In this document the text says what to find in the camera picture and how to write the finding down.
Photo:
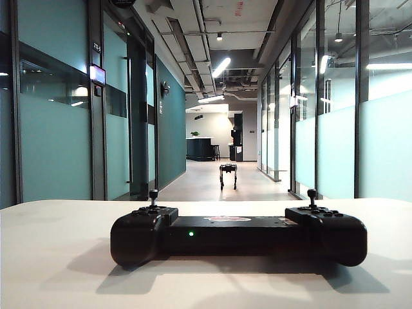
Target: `controller joystick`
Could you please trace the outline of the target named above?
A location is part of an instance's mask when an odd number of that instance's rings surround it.
[[[155,208],[157,206],[156,205],[156,199],[158,197],[158,191],[156,189],[155,190],[150,190],[149,197],[151,199],[150,208]]]
[[[316,191],[316,189],[309,189],[309,190],[308,190],[308,196],[309,196],[309,198],[310,198],[309,207],[310,207],[313,211],[317,210],[317,206],[316,206],[316,204],[315,204],[315,198],[316,198],[316,196],[317,196],[317,191]]]

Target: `glass wall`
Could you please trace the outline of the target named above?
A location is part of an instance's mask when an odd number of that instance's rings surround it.
[[[127,33],[104,14],[106,70],[106,147],[108,199],[129,192],[129,126],[127,115]]]
[[[8,10],[8,0],[0,0],[0,209],[16,203]]]
[[[18,0],[18,12],[23,200],[89,200],[86,2]]]
[[[147,104],[155,111],[155,75],[150,65],[146,64]],[[156,137],[155,122],[147,125],[147,154],[149,157],[149,189],[155,188],[156,179]]]
[[[279,120],[278,126],[278,147],[276,153],[278,156],[278,173],[279,179],[285,185],[289,185],[290,179],[290,99],[292,87],[290,85],[291,77],[291,58],[290,58],[290,42],[285,46],[279,56],[279,73],[277,79],[278,100],[279,100]]]
[[[355,172],[356,2],[327,0],[324,6],[323,83],[318,118],[318,192],[352,198]]]
[[[262,83],[262,152],[261,152],[261,170],[267,173],[268,164],[268,81],[264,79]]]
[[[306,196],[315,187],[315,111],[316,111],[316,12],[297,36],[296,51],[296,193]]]
[[[412,2],[370,0],[369,99],[360,104],[361,197],[412,201]]]

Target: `floor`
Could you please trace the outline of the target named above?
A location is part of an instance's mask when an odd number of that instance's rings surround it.
[[[237,189],[233,189],[234,173],[223,173],[223,190],[220,190],[219,166],[225,163],[238,165]],[[288,193],[288,178],[273,182],[256,167],[256,162],[230,162],[228,159],[213,162],[186,161],[186,173],[159,192],[159,201],[283,201],[296,200]]]

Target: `reception desk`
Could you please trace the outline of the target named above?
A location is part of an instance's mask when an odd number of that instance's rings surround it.
[[[186,158],[194,161],[213,161],[211,137],[186,138]]]

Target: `corridor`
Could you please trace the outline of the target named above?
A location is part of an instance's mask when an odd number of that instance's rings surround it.
[[[275,183],[256,168],[256,162],[236,162],[237,190],[234,173],[223,173],[220,191],[219,166],[227,159],[213,162],[186,161],[186,173],[159,192],[160,201],[268,201],[296,200],[288,194],[288,181]]]

